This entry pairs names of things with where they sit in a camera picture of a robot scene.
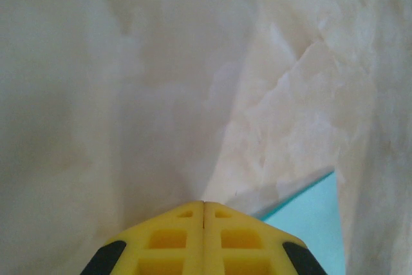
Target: wrinkled white fabric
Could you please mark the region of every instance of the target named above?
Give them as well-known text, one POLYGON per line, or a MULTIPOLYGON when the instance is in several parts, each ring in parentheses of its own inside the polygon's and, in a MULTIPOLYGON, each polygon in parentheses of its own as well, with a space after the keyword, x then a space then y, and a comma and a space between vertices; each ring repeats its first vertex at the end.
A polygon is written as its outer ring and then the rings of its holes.
POLYGON ((410 274, 412 0, 1 2, 1 274, 327 167, 348 274, 410 274))

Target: teal surface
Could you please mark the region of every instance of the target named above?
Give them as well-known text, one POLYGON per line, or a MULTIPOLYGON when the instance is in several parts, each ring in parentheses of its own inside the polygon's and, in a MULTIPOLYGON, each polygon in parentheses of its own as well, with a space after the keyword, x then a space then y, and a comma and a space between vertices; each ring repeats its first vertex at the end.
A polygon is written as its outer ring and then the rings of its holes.
POLYGON ((326 273, 345 274, 335 173, 296 194, 263 221, 304 241, 326 273))

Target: black rubber corner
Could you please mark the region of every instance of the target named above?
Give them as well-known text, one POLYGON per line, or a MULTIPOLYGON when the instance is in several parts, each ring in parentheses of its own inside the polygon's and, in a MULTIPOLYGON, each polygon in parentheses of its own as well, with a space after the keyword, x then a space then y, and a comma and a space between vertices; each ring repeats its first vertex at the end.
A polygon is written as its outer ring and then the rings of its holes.
POLYGON ((125 247, 124 241, 114 241, 101 247, 80 275, 110 275, 125 247))
POLYGON ((298 275, 327 275, 309 249, 292 242, 283 243, 283 248, 298 275))

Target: yellow plastic object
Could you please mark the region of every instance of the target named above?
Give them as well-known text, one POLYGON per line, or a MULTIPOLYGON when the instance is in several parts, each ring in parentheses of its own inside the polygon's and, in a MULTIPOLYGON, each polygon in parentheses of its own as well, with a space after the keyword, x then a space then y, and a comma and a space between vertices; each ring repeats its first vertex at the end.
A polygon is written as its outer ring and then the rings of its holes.
POLYGON ((218 203, 191 202, 108 240, 82 275, 306 274, 307 260, 292 263, 285 243, 308 251, 299 238, 253 217, 218 203))

